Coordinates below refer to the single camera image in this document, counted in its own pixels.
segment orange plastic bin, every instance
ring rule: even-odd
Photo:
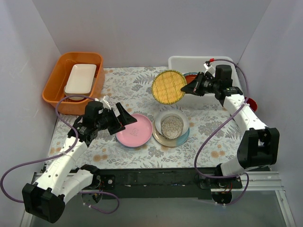
[[[53,107],[56,107],[57,103],[65,97],[64,87],[75,64],[95,64],[97,66],[96,80],[90,97],[100,97],[105,79],[102,56],[92,52],[69,52],[62,55],[57,61],[42,93],[43,99]],[[63,114],[81,115],[84,114],[85,106],[89,101],[89,99],[82,101],[67,99],[59,105],[58,111]]]

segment table surface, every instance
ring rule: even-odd
[[[175,148],[159,144],[153,136],[139,148],[126,148],[121,145],[115,135],[108,131],[100,131],[74,165],[94,165],[101,169],[111,168],[177,168],[193,167],[195,155],[205,139],[230,115],[217,100],[204,103],[203,97],[186,95],[176,104],[163,105],[152,96],[151,85],[154,78],[166,67],[110,68],[105,69],[105,83],[100,97],[108,95],[111,107],[121,102],[130,114],[143,114],[151,121],[162,110],[177,108],[189,119],[190,134],[186,143]],[[73,124],[76,116],[63,115]],[[57,154],[70,130],[61,121],[54,130],[48,156]],[[230,121],[219,131],[202,150],[198,166],[215,167],[219,163],[235,157],[241,141],[241,131],[235,121]]]

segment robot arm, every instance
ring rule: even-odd
[[[106,100],[87,104],[85,114],[79,116],[73,124],[79,136],[76,145],[66,153],[75,142],[75,132],[70,130],[60,151],[64,155],[55,159],[33,184],[27,183],[24,186],[22,196],[26,212],[54,223],[60,218],[65,204],[73,196],[98,181],[94,174],[96,170],[85,167],[78,170],[72,178],[66,180],[66,177],[77,159],[97,137],[98,131],[108,129],[112,135],[124,130],[126,125],[137,122],[120,103],[116,106],[120,112],[118,117]]]
[[[229,65],[217,65],[214,69],[209,63],[204,66],[205,72],[198,73],[181,91],[196,96],[214,93],[221,105],[231,115],[234,114],[244,104],[245,97],[238,87],[232,86],[232,68]],[[248,105],[240,110],[234,120],[242,132],[237,156],[219,164],[216,176],[238,175],[253,168],[276,163],[278,130],[267,127]]]

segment woven bamboo plate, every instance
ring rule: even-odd
[[[184,96],[181,88],[186,84],[182,73],[175,70],[163,71],[152,82],[151,93],[159,103],[173,104]]]

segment pink plate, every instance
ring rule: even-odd
[[[125,126],[125,130],[116,134],[117,140],[126,147],[137,148],[146,143],[152,136],[151,121],[141,114],[132,114],[136,123]]]

